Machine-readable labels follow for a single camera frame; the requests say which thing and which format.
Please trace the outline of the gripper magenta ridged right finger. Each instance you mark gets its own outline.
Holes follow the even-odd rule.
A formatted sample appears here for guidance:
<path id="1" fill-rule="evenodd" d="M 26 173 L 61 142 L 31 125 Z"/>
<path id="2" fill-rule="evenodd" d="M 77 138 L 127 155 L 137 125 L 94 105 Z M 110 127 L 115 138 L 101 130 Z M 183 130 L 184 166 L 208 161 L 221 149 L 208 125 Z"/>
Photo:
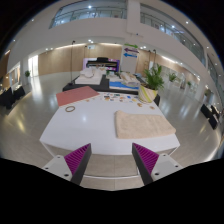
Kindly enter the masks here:
<path id="1" fill-rule="evenodd" d="M 159 155 L 137 143 L 132 144 L 132 154 L 145 185 L 153 182 L 151 173 Z"/>

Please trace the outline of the gripper magenta ridged left finger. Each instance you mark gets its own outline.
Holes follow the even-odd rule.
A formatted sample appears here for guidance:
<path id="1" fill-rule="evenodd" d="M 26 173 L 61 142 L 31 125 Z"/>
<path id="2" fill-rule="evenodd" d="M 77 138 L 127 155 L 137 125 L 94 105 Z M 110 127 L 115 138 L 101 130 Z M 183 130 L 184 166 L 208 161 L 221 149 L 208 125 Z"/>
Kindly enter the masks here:
<path id="1" fill-rule="evenodd" d="M 71 182 L 79 185 L 91 157 L 91 144 L 86 144 L 64 157 L 71 173 Z"/>

